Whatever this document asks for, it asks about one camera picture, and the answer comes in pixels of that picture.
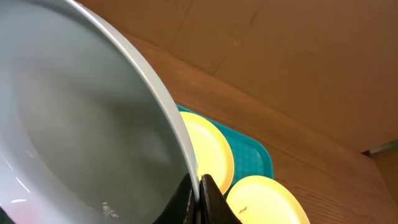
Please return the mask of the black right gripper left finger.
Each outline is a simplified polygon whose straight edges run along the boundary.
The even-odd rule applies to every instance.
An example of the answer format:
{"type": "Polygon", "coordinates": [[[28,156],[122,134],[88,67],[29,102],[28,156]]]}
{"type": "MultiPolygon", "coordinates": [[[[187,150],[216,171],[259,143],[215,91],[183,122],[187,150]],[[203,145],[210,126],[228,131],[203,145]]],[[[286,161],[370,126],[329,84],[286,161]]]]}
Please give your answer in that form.
{"type": "Polygon", "coordinates": [[[186,174],[154,224],[196,224],[196,213],[191,178],[186,174]]]}

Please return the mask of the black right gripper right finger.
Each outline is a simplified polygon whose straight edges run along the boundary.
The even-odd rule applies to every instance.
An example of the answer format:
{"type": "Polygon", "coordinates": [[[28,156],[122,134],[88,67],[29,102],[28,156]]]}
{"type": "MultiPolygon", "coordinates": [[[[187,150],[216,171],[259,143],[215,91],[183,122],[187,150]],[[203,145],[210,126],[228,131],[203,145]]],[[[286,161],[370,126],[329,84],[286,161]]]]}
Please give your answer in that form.
{"type": "Polygon", "coordinates": [[[204,224],[241,224],[210,174],[200,181],[200,211],[204,224]]]}

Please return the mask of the light blue plate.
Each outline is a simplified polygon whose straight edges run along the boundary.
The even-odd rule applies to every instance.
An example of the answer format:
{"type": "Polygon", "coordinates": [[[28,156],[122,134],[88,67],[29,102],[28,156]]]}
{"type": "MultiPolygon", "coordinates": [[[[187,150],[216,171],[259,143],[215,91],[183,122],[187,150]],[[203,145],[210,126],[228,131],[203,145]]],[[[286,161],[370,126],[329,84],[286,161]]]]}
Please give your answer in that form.
{"type": "Polygon", "coordinates": [[[120,32],[76,1],[1,2],[2,223],[154,223],[186,174],[198,222],[182,117],[120,32]]]}

